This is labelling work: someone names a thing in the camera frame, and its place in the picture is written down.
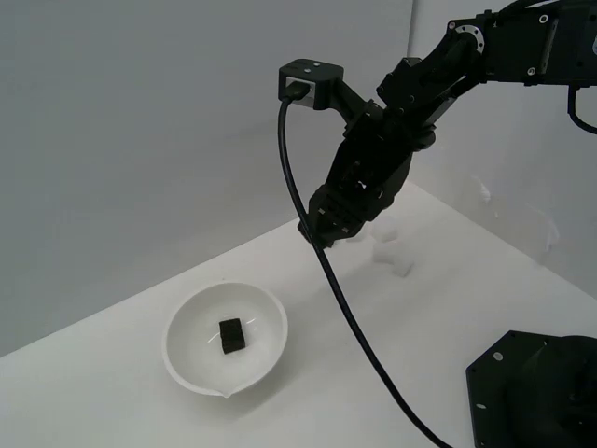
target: white surface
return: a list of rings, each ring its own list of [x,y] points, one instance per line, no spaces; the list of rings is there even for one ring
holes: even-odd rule
[[[416,0],[410,55],[425,57],[450,20],[511,1]],[[410,180],[597,296],[597,137],[568,118],[566,100],[565,87],[477,86],[437,122],[437,142],[415,156]],[[597,88],[578,95],[587,122],[597,123],[596,100]],[[490,207],[471,177],[491,193]],[[545,254],[547,228],[561,238]]]
[[[392,264],[394,262],[396,248],[396,241],[390,241],[388,243],[376,242],[371,250],[371,259],[375,263]]]
[[[387,243],[398,237],[398,223],[394,217],[386,214],[379,216],[373,222],[371,236],[378,243]]]
[[[224,354],[219,323],[240,319],[246,347]],[[268,291],[239,282],[209,286],[176,310],[162,339],[168,372],[203,395],[230,397],[261,380],[284,351],[288,321]]]
[[[510,329],[597,337],[597,301],[407,184],[391,212],[421,256],[407,278],[372,239],[329,251],[363,331],[418,415],[472,448],[465,368]],[[160,337],[178,303],[234,278],[271,290],[288,342],[264,381],[230,399],[172,380]],[[430,448],[342,319],[291,222],[0,358],[0,446]]]
[[[0,2],[0,355],[294,217],[277,159],[278,68],[341,64],[368,99],[406,53],[410,10]],[[343,126],[333,111],[290,112],[305,194],[324,182]]]
[[[414,257],[407,244],[398,243],[392,259],[392,272],[398,277],[406,277],[414,266]]]

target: white object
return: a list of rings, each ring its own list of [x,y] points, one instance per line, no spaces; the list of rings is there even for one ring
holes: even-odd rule
[[[240,318],[246,347],[224,354],[219,322]],[[203,395],[229,397],[263,378],[282,354],[288,322],[270,292],[220,283],[193,294],[174,313],[162,340],[166,369]]]
[[[397,243],[393,241],[390,243],[375,243],[371,258],[374,263],[393,264],[396,248]]]
[[[508,329],[596,337],[597,301],[410,182],[387,213],[417,249],[417,276],[371,269],[360,245],[329,251],[334,270],[409,405],[472,447],[466,367]],[[290,321],[273,371],[230,399],[187,392],[159,350],[180,300],[222,273],[272,291]],[[354,342],[296,221],[0,358],[0,446],[82,444],[430,448]]]
[[[414,265],[413,256],[406,245],[396,245],[392,262],[392,272],[399,277],[406,277]]]
[[[367,235],[369,234],[369,223],[366,222],[363,225],[363,228],[361,229],[361,231],[356,234],[355,236],[353,236],[352,238],[346,238],[346,241],[348,243],[360,243],[361,241],[363,241],[365,238],[367,238]]]
[[[398,223],[395,217],[384,215],[373,222],[371,235],[378,243],[387,243],[398,237]]]

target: robotic arm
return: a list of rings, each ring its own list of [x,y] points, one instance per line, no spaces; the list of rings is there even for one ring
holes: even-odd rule
[[[597,0],[518,0],[498,13],[450,21],[437,47],[421,60],[404,58],[377,93],[382,108],[364,101],[343,80],[343,68],[299,59],[280,69],[279,98],[292,82],[309,84],[298,104],[332,108],[346,121],[344,141],[326,183],[309,200],[309,220],[320,245],[356,235],[390,206],[407,178],[412,153],[435,142],[435,123],[458,97],[480,83],[597,85]]]

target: gray wall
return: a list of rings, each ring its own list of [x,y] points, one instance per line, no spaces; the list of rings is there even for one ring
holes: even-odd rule
[[[509,0],[417,0],[410,54],[426,56],[450,19],[499,10]],[[597,296],[597,137],[566,115],[566,88],[478,86],[437,123],[411,180],[552,271]],[[597,123],[597,88],[579,114]],[[480,199],[480,183],[493,195]],[[559,242],[545,252],[548,241]]]
[[[339,63],[370,96],[406,53],[410,6],[3,1],[0,355],[294,217],[278,68]],[[343,124],[306,109],[289,119],[307,196]]]

